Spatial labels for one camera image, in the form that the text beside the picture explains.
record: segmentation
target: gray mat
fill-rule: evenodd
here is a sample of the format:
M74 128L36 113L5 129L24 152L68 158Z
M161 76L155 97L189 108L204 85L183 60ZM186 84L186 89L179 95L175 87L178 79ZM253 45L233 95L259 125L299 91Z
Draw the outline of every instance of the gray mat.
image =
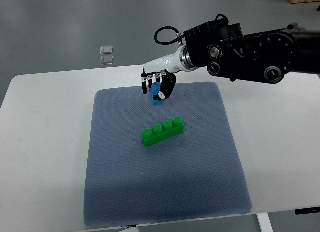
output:
M143 129L178 115L184 133L144 147ZM157 107L141 87L98 91L88 154L87 226L246 214L252 208L215 83L177 84Z

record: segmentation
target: blue block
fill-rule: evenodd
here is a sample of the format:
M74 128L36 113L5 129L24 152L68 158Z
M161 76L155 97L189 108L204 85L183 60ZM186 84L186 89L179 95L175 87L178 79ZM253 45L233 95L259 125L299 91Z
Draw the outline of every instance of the blue block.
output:
M154 95L158 94L158 92L160 91L160 85L161 85L160 82L155 82L155 83L152 83L152 86L150 88L150 100L154 106L165 104L164 100L158 101L154 99Z

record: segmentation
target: green block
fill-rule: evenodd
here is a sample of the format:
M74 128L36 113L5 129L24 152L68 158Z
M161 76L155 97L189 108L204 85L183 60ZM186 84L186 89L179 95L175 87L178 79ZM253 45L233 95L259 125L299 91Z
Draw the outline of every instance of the green block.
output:
M173 137L185 130L182 118L177 116L173 120L166 120L163 124L156 124L153 128L142 131L142 141L146 147Z

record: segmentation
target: gray floor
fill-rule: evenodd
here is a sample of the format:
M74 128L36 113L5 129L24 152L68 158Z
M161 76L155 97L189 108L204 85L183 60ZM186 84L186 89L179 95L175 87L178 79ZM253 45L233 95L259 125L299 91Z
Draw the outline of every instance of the gray floor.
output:
M175 26L183 32L224 13L245 34L298 22L320 30L320 3L288 0L0 0L0 105L19 74L99 68L100 46L114 45L114 64L144 64L175 52L154 42L154 32ZM174 32L159 38L171 40ZM271 213L274 231L319 231L320 214ZM255 216L180 222L148 231L259 231Z

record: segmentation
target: robotic hand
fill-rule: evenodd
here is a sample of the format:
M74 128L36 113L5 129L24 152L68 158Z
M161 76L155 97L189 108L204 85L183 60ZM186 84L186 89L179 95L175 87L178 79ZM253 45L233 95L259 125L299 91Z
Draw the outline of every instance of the robotic hand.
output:
M158 33L173 29L178 37L170 42L160 42ZM173 27L156 31L154 39L159 44L178 42L180 47L171 55L146 63L141 74L143 93L153 82L162 83L155 100L167 99L176 84L175 73L191 72L207 67L213 76L278 83L286 73L299 71L320 72L320 31L308 31L297 23L287 28L243 35L240 23L229 25L228 18L218 14L216 19L184 31L183 35Z

